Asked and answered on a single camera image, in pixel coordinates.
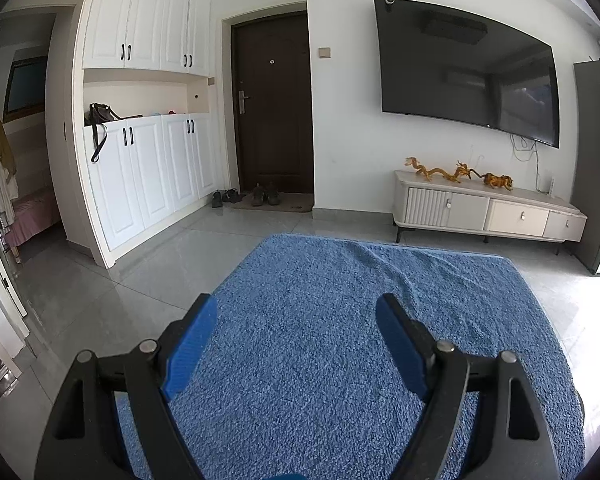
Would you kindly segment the white TV stand cabinet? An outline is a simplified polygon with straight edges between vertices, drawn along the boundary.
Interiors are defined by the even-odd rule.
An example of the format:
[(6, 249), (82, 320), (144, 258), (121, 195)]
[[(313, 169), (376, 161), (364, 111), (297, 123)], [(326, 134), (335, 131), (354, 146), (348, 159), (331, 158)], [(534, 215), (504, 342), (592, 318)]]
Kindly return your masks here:
[(394, 173), (392, 218), (399, 232), (428, 230), (562, 244), (580, 242), (586, 215), (557, 197), (466, 180)]

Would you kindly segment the grey tall cabinet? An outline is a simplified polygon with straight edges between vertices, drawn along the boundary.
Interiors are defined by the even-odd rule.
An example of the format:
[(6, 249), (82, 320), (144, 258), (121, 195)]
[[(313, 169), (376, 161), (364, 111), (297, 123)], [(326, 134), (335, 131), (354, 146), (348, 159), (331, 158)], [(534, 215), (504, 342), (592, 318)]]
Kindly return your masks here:
[(600, 59), (574, 66), (578, 97), (578, 154), (571, 200), (588, 217), (574, 254), (600, 274)]

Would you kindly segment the white shoe cabinet wall unit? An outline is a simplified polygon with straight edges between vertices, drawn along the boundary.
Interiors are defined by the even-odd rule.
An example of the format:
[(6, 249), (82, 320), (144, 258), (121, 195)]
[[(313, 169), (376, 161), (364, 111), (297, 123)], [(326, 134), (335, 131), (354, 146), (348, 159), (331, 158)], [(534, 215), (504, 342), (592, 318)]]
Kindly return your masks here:
[[(76, 157), (95, 259), (105, 268), (188, 214), (218, 186), (211, 117), (211, 0), (87, 0)], [(99, 161), (86, 115), (109, 105)]]

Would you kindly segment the wall-mounted black television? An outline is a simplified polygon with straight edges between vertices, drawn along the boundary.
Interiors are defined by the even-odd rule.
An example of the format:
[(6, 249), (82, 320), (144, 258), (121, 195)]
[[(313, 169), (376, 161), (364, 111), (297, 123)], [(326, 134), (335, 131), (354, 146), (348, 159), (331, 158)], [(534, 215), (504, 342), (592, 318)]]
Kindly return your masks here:
[(374, 0), (381, 107), (559, 145), (552, 48), (503, 23), (414, 0)]

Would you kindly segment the dark brown entrance door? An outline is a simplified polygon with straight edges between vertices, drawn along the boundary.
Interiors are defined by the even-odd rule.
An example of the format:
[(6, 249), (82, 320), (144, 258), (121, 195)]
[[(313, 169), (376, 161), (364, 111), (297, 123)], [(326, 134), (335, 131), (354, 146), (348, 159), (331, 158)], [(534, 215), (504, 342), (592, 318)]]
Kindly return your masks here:
[(314, 191), (308, 14), (258, 18), (230, 30), (239, 183)]

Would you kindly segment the blue fuzzy table cloth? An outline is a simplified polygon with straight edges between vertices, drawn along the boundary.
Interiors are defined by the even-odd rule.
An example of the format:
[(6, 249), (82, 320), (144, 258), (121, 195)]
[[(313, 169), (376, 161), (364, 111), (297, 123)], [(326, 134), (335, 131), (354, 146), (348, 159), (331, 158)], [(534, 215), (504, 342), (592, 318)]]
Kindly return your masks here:
[(562, 478), (584, 465), (583, 415), (550, 321), (492, 255), (273, 235), (214, 292), (218, 322), (170, 403), (209, 479), (385, 479), (422, 412), (375, 318), (390, 292), (460, 350), (519, 356)]

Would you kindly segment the dark handbag on shelf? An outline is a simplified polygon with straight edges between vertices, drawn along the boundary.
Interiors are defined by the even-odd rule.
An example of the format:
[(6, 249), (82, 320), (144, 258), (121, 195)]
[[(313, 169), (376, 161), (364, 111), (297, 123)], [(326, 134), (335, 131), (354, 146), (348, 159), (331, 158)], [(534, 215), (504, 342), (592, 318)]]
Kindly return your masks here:
[(122, 120), (122, 117), (116, 114), (107, 104), (91, 103), (88, 107), (86, 122), (92, 128), (92, 141), (94, 145), (94, 152), (91, 156), (92, 164), (96, 164), (99, 161), (100, 152), (106, 144), (108, 138), (106, 125), (118, 120)]

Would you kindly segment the shoes by door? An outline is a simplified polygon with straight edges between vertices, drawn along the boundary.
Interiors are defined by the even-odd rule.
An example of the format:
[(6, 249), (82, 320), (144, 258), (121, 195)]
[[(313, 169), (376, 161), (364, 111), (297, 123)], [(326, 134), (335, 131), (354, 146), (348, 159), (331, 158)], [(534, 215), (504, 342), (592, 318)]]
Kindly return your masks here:
[(265, 188), (257, 184), (251, 193), (239, 193), (236, 188), (229, 188), (224, 191), (215, 191), (212, 194), (211, 207), (221, 208), (225, 204), (237, 204), (245, 197), (250, 197), (250, 205), (261, 207), (264, 205), (278, 206), (282, 200), (276, 188)]

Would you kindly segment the golden dragon figurine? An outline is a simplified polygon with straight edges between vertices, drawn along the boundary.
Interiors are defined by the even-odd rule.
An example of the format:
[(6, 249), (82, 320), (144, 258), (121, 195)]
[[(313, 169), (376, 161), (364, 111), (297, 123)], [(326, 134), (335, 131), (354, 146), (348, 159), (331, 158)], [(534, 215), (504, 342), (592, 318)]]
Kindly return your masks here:
[(434, 176), (440, 176), (444, 180), (455, 183), (460, 183), (463, 178), (471, 179), (473, 174), (480, 178), (480, 174), (477, 174), (475, 170), (464, 162), (457, 162), (453, 172), (447, 172), (440, 167), (427, 168), (416, 157), (407, 157), (404, 166), (412, 167), (415, 170), (415, 174), (424, 177), (428, 181), (431, 181)]

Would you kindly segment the wall light switch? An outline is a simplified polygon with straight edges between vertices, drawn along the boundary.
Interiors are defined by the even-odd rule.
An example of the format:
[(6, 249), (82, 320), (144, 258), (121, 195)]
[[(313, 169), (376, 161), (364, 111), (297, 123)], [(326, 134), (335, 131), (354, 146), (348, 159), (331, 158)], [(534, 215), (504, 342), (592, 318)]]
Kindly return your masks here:
[(317, 50), (317, 55), (319, 58), (326, 60), (326, 58), (332, 57), (332, 49), (330, 47), (320, 47)]

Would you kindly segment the golden tiger figurine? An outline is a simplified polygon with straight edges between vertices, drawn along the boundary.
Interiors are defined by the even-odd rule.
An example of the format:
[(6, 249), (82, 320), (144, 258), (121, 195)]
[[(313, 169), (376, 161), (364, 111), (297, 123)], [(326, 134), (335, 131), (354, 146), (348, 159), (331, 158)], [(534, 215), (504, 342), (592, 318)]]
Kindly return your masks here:
[(513, 189), (513, 179), (506, 174), (502, 174), (501, 176), (497, 176), (496, 174), (491, 174), (488, 172), (481, 176), (482, 182), (486, 186), (490, 186), (490, 188), (504, 188), (506, 191), (511, 191)]

